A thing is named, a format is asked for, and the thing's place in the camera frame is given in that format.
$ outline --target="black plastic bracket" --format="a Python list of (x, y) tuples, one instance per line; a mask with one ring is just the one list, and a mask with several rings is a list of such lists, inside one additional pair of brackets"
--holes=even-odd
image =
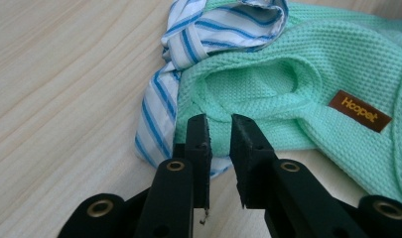
[[(400, 202), (371, 195), (356, 208), (331, 197), (303, 164), (279, 160), (252, 119), (232, 116), (230, 143), (241, 203), (265, 209), (272, 237), (402, 238)], [(193, 209), (209, 209), (211, 158), (206, 116), (195, 116), (186, 143), (160, 163), (150, 188), (127, 201), (105, 193), (90, 197), (59, 237), (192, 237)]]

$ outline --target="knit texture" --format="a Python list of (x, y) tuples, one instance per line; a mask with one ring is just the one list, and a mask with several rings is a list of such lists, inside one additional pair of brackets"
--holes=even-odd
[[(328, 107), (339, 90), (392, 121), (377, 133)], [(178, 107), (176, 143), (188, 119), (206, 113), (213, 155), (225, 157), (230, 116), (245, 115), (276, 150), (319, 148), (369, 193), (402, 202), (402, 21), (291, 3), (285, 31), (266, 49), (184, 71)]]

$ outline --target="brand tag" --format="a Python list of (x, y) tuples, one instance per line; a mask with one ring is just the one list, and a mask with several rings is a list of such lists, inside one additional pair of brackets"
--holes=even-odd
[(370, 104), (342, 90), (340, 90), (330, 102), (330, 107), (375, 132), (381, 132), (392, 120), (388, 115), (377, 110)]

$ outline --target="wooden table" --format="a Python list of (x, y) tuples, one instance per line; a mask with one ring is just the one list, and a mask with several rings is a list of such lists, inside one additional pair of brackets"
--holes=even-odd
[[(402, 0), (309, 0), (402, 18)], [(0, 1), (0, 237), (56, 237), (86, 198), (125, 199), (155, 170), (134, 156), (141, 98), (163, 65), (171, 0)], [(332, 195), (365, 192), (317, 151), (306, 164)], [(195, 237), (269, 237), (263, 211), (242, 210), (234, 171), (213, 180)]]

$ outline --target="white and blue stripes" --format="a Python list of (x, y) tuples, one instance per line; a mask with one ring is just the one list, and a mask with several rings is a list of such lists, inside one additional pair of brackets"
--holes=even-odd
[[(153, 167), (173, 154), (181, 71), (208, 53), (251, 52), (271, 44), (288, 17), (286, 0), (240, 0), (203, 12), (206, 0), (175, 0), (168, 30), (161, 39), (166, 65), (149, 82), (135, 136), (139, 157)], [(213, 158), (212, 176), (231, 166), (229, 157)]]

